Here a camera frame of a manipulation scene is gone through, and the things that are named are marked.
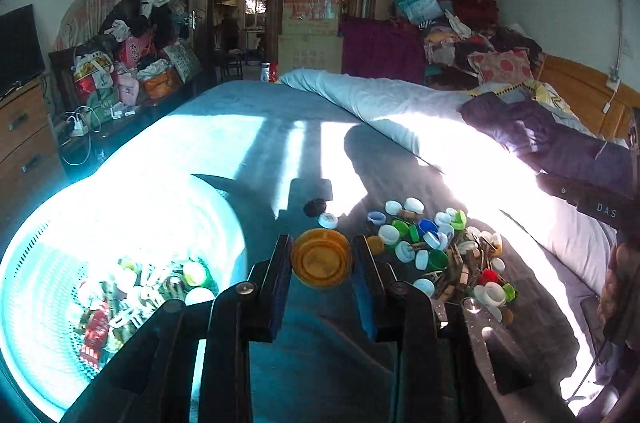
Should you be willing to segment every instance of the polka dot pillow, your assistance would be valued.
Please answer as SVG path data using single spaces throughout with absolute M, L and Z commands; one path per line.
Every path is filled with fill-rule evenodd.
M 478 71 L 481 84 L 487 82 L 505 82 L 520 84 L 533 77 L 529 58 L 524 49 L 515 49 L 505 53 L 471 53 L 469 64 Z

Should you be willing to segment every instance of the drawer handle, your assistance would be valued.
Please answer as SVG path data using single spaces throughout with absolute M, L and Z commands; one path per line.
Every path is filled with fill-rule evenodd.
M 26 122 L 29 119 L 29 115 L 27 113 L 22 113 L 18 116 L 14 121 L 9 124 L 9 130 L 16 130 L 20 127 L 21 124 Z
M 24 165 L 22 165 L 21 170 L 22 172 L 24 172 L 25 174 L 27 174 L 28 171 L 30 171 L 33 167 L 35 167 L 38 163 L 38 161 L 40 161 L 40 154 L 35 154 L 33 156 L 33 158 L 31 158 L 27 163 L 25 163 Z

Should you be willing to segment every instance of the purple cloth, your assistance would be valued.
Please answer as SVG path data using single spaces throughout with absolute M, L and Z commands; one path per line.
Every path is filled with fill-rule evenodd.
M 353 17 L 345 18 L 340 31 L 344 73 L 424 83 L 426 59 L 420 36 L 388 22 Z
M 631 195 L 629 150 L 557 124 L 533 100 L 505 104 L 494 93 L 476 96 L 460 107 L 467 124 L 491 136 L 536 171 L 591 183 Z

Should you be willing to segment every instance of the dresser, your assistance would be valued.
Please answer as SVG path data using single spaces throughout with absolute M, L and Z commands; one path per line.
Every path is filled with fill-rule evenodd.
M 35 79 L 0 100 L 0 256 L 33 210 L 66 185 Z

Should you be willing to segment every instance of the white basket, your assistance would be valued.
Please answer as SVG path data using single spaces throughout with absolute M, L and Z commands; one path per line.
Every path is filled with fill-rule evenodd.
M 125 255 L 162 263 L 191 257 L 207 264 L 222 291 L 244 250 L 235 213 L 204 181 L 147 175 L 123 200 L 105 179 L 98 172 L 46 201 L 0 263 L 0 351 L 18 386 L 54 421 L 96 374 L 80 362 L 82 336 L 73 331 L 80 279 Z

